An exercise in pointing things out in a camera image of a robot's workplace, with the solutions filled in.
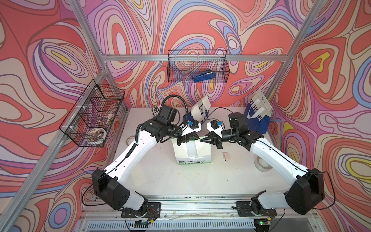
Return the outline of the green white paper bag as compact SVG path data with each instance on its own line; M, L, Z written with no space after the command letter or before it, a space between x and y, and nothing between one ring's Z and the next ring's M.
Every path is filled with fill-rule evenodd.
M171 139L176 161L179 165L210 163L212 148L211 144L192 140L177 145L176 139Z

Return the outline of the blue white paper bag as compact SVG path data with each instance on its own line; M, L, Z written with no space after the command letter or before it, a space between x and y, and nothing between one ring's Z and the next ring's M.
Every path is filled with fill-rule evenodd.
M203 124L209 116L210 108L211 103L209 101L209 96L205 95L187 113L188 121L196 120Z

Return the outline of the dark blue paper bag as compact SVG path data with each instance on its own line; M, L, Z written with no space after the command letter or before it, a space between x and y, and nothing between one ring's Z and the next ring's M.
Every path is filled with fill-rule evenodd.
M265 134L268 131L271 120L272 106L265 95L256 91L248 100L244 112L246 124L250 130Z

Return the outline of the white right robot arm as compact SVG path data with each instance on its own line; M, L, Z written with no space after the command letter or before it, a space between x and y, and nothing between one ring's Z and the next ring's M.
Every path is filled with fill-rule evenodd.
M251 130L241 113L229 114L230 129L213 120L206 124L209 133L201 142L222 149L224 142L234 142L263 159L290 185L288 190L259 192L248 206L256 216L276 208L291 208L300 215L314 209L325 198L323 173L317 168L309 169L275 148L263 134Z

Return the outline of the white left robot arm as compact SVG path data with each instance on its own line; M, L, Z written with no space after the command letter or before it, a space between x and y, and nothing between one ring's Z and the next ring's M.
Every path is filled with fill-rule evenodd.
M113 210L130 209L139 215L147 212L148 200L136 191L127 189L124 184L142 157L163 138L175 138L179 145L190 140L198 140L197 132L202 124L197 120L186 120L181 125L173 123L178 110L161 107L159 114L139 124L134 141L124 152L103 170L96 169L92 174L92 187L95 195Z

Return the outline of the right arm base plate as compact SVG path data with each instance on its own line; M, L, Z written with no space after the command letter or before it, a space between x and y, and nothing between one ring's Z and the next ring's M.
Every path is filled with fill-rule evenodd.
M264 209L256 202L237 201L232 209L237 210L239 217L266 217L274 218L277 216L275 209Z

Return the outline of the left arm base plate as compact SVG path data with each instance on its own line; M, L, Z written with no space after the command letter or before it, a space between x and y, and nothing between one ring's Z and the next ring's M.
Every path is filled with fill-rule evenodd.
M141 207L138 211L125 208L122 210L122 218L159 218L161 214L160 202L149 202Z

